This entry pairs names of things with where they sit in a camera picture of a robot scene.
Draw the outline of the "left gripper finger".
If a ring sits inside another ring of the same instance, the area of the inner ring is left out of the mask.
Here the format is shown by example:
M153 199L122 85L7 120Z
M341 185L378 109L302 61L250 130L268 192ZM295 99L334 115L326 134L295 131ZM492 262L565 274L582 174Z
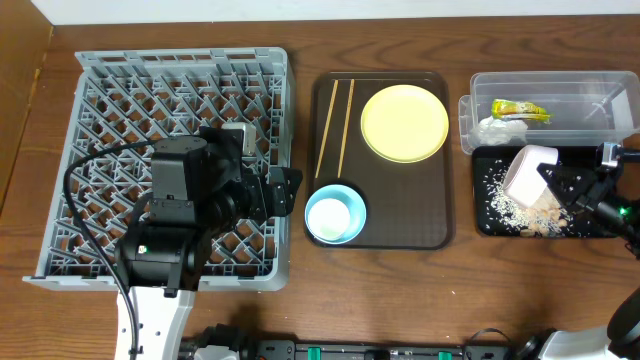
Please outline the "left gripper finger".
M295 196L285 187L273 189L273 214L289 215L293 211Z
M289 167L272 167L269 181L272 185L284 184L288 192L297 193L303 180L303 172Z

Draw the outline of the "rice and food scraps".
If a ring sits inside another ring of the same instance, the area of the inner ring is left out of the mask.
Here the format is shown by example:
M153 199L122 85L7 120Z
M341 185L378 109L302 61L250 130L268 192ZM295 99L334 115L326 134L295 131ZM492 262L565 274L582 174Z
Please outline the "rice and food scraps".
M535 204L523 208L502 190L510 160L480 159L474 174L474 201L478 229L490 236L564 237L575 218L545 189Z

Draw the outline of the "white round bowl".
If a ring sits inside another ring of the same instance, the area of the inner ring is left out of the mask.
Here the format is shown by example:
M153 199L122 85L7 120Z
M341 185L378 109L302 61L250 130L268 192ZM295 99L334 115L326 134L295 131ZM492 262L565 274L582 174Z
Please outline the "white round bowl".
M538 173L540 164L556 165L558 150L552 147L526 145L515 156L504 177L503 193L523 208L530 208L547 187Z

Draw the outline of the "small white cup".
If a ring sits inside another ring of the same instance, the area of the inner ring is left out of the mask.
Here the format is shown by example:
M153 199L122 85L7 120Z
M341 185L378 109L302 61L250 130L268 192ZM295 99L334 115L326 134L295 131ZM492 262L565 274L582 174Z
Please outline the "small white cup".
M340 200L327 198L317 201L309 210L308 225L318 238L333 241L348 229L351 215L348 207Z

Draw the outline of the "white paper napkin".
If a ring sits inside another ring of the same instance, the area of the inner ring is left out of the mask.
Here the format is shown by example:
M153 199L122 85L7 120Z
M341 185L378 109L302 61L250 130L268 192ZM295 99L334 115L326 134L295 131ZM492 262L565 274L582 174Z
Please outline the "white paper napkin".
M527 130L528 125L522 120L500 120L487 117L472 130L471 138L479 145L504 145L513 138L523 140Z

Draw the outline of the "green snack wrapper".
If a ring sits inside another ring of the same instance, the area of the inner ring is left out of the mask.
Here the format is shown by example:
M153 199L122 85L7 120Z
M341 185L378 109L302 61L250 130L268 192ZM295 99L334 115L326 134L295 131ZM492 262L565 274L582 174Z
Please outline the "green snack wrapper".
M543 107L528 101L511 101L495 99L491 106L491 114L501 120L531 120L548 123L552 115Z

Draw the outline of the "wooden chopstick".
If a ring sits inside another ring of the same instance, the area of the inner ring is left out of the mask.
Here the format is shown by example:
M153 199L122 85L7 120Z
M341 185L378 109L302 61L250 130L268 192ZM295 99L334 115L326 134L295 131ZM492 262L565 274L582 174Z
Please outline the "wooden chopstick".
M315 171L315 178L316 179L319 177L322 161L323 161L323 158L324 158L326 142L327 142L328 132L329 132L329 129L330 129L330 124L331 124L331 119L332 119L332 115L333 115L333 109L334 109L335 98L336 98L338 87L339 87L339 80L334 80L333 81L332 93L331 93L331 97L330 97L330 101L329 101L329 106L328 106L328 110L327 110L327 115L326 115L326 119L325 119L325 126L324 126L324 131L323 131L323 136L322 136L322 141L321 141L321 146L320 146L320 151L319 151L319 156L318 156L318 162L317 162L317 165L316 165L316 171Z
M351 118L354 88L355 88L355 79L351 79L349 83L349 93L348 93L347 106L346 106L345 118L344 118L344 124L343 124L343 132L342 132L342 138L341 138L341 147L340 147L339 163L338 163L338 170L337 170L338 178L341 177L342 169L343 169L345 149L346 149L346 143L348 140L348 131L349 131L350 118Z

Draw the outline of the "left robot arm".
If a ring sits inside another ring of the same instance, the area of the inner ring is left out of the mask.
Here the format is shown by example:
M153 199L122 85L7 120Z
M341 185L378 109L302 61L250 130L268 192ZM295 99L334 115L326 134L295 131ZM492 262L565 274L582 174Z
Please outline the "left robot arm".
M251 125L225 125L155 143L151 191L135 204L116 244L124 281L116 358L177 358L213 238L241 219L292 212L302 172L276 167L268 177L244 174L242 159L255 139Z

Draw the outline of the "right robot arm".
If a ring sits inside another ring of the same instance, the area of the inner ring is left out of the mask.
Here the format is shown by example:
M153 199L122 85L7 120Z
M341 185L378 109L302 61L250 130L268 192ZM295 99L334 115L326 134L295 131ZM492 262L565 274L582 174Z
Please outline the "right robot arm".
M621 240L639 259L639 201L620 196L617 174L584 167L542 164L537 172L568 212L584 217L603 233ZM593 285L591 292L609 302L611 314L584 329L554 329L547 333L533 359L639 359L639 275L622 275L631 283L623 292Z

